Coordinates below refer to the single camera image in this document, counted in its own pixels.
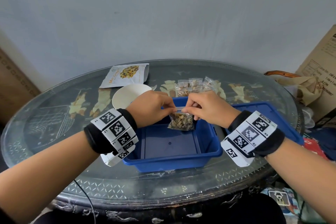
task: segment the left hand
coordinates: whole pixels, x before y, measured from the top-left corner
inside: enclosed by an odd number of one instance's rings
[[[177,111],[173,99],[167,93],[153,90],[142,93],[126,110],[133,116],[138,128],[152,125]]]

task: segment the blue tray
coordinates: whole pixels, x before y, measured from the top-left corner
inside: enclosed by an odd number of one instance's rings
[[[173,98],[176,106],[185,106],[187,99]],[[139,142],[124,163],[134,165],[140,172],[154,172],[203,167],[211,158],[222,155],[212,124],[199,120],[194,131],[179,131],[167,128],[169,123],[167,116],[152,126],[138,129]]]
[[[284,132],[288,139],[291,139],[300,145],[304,144],[302,136],[291,125],[289,125],[288,122],[279,114],[279,112],[268,102],[253,102],[232,106],[240,111],[248,110],[250,112],[260,112],[262,115],[277,124],[278,128]]]

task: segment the right hand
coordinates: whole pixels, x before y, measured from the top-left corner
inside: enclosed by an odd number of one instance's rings
[[[191,93],[182,112],[200,117],[208,123],[228,128],[233,120],[241,113],[221,99],[214,91]]]

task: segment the white bowl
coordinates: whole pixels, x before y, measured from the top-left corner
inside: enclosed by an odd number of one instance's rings
[[[125,109],[128,105],[134,101],[142,93],[151,90],[152,88],[145,84],[134,83],[126,85],[113,95],[112,105],[115,109]]]

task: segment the beige cloth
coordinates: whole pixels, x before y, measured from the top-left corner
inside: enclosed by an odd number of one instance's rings
[[[305,106],[318,99],[323,90],[322,82],[318,82],[314,76],[278,78],[276,81],[282,86],[297,86],[298,100]]]

